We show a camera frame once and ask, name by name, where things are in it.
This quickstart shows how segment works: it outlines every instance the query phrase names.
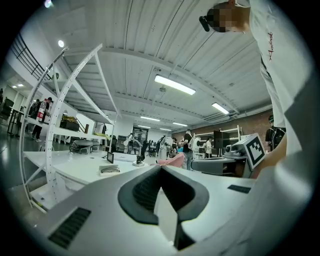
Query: white t-shirt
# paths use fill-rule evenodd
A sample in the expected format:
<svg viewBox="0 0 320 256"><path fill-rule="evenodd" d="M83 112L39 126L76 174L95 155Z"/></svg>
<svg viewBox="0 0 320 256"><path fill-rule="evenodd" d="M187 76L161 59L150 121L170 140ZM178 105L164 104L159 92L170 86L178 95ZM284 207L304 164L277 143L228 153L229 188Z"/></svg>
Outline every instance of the white t-shirt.
<svg viewBox="0 0 320 256"><path fill-rule="evenodd" d="M211 142L208 140L206 143L205 143L205 145L206 145L206 153L207 154L212 154L212 150L211 150L211 147L212 147L212 145L211 145Z"/></svg>
<svg viewBox="0 0 320 256"><path fill-rule="evenodd" d="M284 115L304 87L314 67L301 35L271 1L250 1L250 29L257 41L271 79L265 79L273 107L275 127L286 127L286 154L300 151L301 144Z"/></svg>

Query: black rubber pad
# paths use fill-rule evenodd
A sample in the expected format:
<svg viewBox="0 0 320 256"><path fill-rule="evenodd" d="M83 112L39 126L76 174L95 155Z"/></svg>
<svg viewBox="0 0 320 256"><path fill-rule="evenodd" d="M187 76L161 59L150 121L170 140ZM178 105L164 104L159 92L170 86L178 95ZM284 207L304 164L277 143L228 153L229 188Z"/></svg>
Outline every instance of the black rubber pad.
<svg viewBox="0 0 320 256"><path fill-rule="evenodd" d="M251 187L230 185L228 189L248 194L251 190Z"/></svg>

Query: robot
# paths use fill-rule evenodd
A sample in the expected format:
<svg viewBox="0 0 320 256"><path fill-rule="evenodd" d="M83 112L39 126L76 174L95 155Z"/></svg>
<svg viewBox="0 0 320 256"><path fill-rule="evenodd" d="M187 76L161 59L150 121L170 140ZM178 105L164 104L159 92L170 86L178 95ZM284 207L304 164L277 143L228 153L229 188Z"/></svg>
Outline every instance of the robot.
<svg viewBox="0 0 320 256"><path fill-rule="evenodd" d="M167 158L167 153L170 152L173 142L174 141L171 137L167 137L165 135L158 140L155 148L157 161L160 159L165 160Z"/></svg>
<svg viewBox="0 0 320 256"><path fill-rule="evenodd" d="M127 137L126 140L123 142L124 145L124 154L131 154L131 151L134 149L134 144L138 144L139 146L139 156L141 155L141 149L142 149L142 145L141 143L135 139L134 134L130 133Z"/></svg>

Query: fluorescent ceiling light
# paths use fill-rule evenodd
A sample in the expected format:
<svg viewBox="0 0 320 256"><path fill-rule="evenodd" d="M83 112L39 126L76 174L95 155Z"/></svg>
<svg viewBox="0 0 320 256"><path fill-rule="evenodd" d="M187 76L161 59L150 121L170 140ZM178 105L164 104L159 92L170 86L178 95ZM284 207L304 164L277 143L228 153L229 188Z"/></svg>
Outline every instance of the fluorescent ceiling light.
<svg viewBox="0 0 320 256"><path fill-rule="evenodd" d="M149 127L149 126L143 126L143 125L138 125L139 127L142 127L142 128L148 128L148 129L150 129L151 127Z"/></svg>
<svg viewBox="0 0 320 256"><path fill-rule="evenodd" d="M65 43L64 43L64 41L59 40L59 41L58 41L58 45L62 48L62 47L65 46Z"/></svg>
<svg viewBox="0 0 320 256"><path fill-rule="evenodd" d="M158 82L160 84L163 84L165 86L170 86L172 88L175 88L177 90L180 90L184 93L187 93L187 94L190 94L190 95L194 95L195 94L195 90L189 88L189 87L186 87L184 85L182 85L181 83L178 83L178 82L175 82L175 81L172 81L168 78L165 78L165 77L162 77L162 76L159 76L159 75L156 75L155 76L155 79L154 79L155 82Z"/></svg>
<svg viewBox="0 0 320 256"><path fill-rule="evenodd" d="M140 118L149 119L149 120L153 120L153 121L160 121L159 119L150 118L150 117L146 117L146 116L140 116Z"/></svg>
<svg viewBox="0 0 320 256"><path fill-rule="evenodd" d="M222 113L224 113L225 115L229 114L229 111L226 110L225 108L223 108L222 106L220 106L218 103L213 103L212 107L215 107L217 110L221 111Z"/></svg>
<svg viewBox="0 0 320 256"><path fill-rule="evenodd" d="M173 122L174 125L178 125L178 126L188 126L186 124L182 124L182 123L178 123L178 122Z"/></svg>

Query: black pants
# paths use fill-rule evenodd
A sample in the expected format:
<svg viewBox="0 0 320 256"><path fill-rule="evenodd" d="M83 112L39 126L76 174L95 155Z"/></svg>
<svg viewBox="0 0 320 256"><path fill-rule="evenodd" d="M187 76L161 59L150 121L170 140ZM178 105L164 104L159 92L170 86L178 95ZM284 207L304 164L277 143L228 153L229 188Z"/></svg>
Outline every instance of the black pants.
<svg viewBox="0 0 320 256"><path fill-rule="evenodd" d="M36 139L39 139L41 130L42 130L42 127L39 126L39 125L36 125L36 126L33 128L32 136L36 135L35 138L36 138Z"/></svg>

